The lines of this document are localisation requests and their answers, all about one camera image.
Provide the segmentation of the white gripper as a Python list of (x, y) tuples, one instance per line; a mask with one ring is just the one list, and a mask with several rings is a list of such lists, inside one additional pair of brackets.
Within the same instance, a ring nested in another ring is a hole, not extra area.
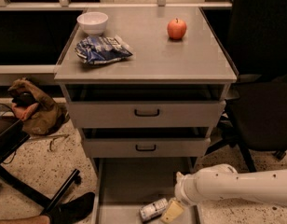
[(183, 175), (176, 173), (176, 185), (174, 187), (175, 198), (168, 202), (166, 210), (162, 213), (160, 220), (164, 224), (170, 224), (185, 210), (184, 206), (193, 206), (194, 194), (196, 190), (195, 179), (193, 175)]

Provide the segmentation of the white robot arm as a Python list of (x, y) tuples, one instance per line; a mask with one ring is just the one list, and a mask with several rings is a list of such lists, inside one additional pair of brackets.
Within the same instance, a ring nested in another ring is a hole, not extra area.
[(186, 208), (203, 201), (243, 199), (287, 206), (287, 169), (239, 173), (229, 164), (218, 164), (193, 174), (176, 174), (174, 197), (160, 220), (171, 224)]

